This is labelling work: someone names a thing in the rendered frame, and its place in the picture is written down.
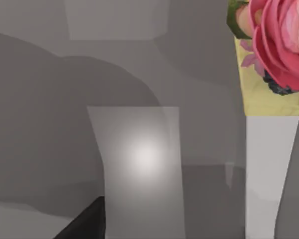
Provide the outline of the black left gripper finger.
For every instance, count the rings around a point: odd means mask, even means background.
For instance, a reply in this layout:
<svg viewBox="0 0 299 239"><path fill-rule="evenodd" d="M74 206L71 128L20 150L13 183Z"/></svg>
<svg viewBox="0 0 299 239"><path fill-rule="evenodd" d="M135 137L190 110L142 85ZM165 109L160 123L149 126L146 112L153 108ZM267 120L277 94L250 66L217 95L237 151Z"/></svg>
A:
<svg viewBox="0 0 299 239"><path fill-rule="evenodd" d="M100 196L53 239L105 239L105 198Z"/></svg>

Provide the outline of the yellow flowered plant pot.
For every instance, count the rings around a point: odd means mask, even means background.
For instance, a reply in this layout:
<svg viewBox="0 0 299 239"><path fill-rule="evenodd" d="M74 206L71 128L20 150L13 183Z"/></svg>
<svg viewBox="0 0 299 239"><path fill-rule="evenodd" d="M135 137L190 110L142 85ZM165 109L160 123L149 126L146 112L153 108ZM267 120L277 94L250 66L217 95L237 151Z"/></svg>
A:
<svg viewBox="0 0 299 239"><path fill-rule="evenodd" d="M246 239L274 239L299 123L299 93L273 93L254 69L250 40L235 40L246 115Z"/></svg>

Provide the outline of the pink flower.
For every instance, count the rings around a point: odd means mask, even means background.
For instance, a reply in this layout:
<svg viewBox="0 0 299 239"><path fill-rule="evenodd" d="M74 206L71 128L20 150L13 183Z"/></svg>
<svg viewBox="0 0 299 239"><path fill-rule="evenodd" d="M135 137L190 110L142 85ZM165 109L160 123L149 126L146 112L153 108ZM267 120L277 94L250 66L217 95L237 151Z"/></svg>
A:
<svg viewBox="0 0 299 239"><path fill-rule="evenodd" d="M299 92L299 0L227 0L227 25L272 92Z"/></svg>

